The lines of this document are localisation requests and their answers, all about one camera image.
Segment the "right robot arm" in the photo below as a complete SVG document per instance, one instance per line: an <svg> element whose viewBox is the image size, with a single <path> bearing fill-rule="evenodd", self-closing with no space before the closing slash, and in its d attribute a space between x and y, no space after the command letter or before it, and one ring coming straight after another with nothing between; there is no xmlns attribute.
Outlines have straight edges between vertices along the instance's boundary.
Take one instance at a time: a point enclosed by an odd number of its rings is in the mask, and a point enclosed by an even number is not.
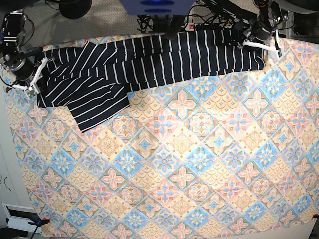
<svg viewBox="0 0 319 239"><path fill-rule="evenodd" d="M43 47L33 50L23 50L27 43L25 23L34 28L34 22L25 14L27 6L32 6L33 0L2 0L0 11L4 14L0 26L0 65L7 72L15 75L15 79L5 83L6 91L19 89L28 97L47 93L47 82L50 73L49 63L56 59L74 57L81 51L79 47L66 47L45 51Z"/></svg>

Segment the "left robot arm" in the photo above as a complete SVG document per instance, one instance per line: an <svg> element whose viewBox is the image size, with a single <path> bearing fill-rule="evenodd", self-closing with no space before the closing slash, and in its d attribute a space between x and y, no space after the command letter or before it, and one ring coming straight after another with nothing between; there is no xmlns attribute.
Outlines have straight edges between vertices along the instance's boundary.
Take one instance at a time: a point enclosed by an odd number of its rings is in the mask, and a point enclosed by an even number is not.
<svg viewBox="0 0 319 239"><path fill-rule="evenodd" d="M258 14L244 10L229 0L221 4L236 21L232 31L237 34L239 47L270 50L267 44L275 37L274 50L279 51L278 26L288 21L288 15L273 0L254 0L253 3L259 10Z"/></svg>

